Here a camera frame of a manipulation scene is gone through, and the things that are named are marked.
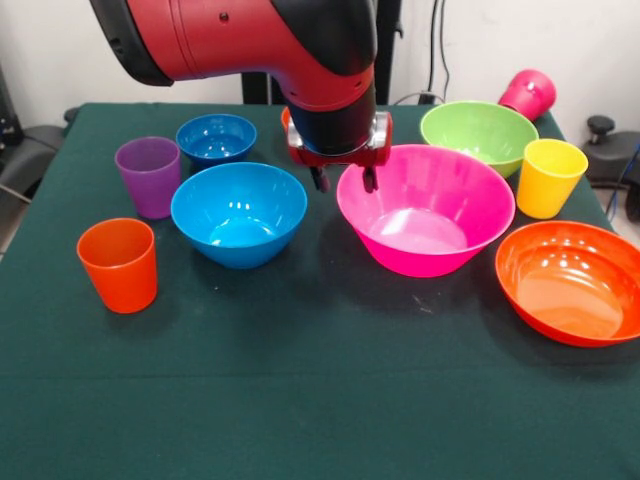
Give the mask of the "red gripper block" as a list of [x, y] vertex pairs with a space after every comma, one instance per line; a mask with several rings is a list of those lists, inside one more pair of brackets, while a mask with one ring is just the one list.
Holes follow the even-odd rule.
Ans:
[[297, 133], [291, 119], [289, 109], [282, 110], [282, 127], [285, 133], [287, 149], [292, 160], [298, 164], [310, 168], [315, 188], [321, 193], [330, 191], [330, 180], [323, 167], [334, 164], [355, 164], [363, 167], [362, 179], [367, 193], [378, 190], [378, 178], [376, 167], [387, 162], [392, 145], [393, 120], [388, 111], [378, 111], [371, 125], [369, 139], [358, 149], [340, 155], [320, 155], [299, 142], [299, 146], [289, 144], [289, 128]]

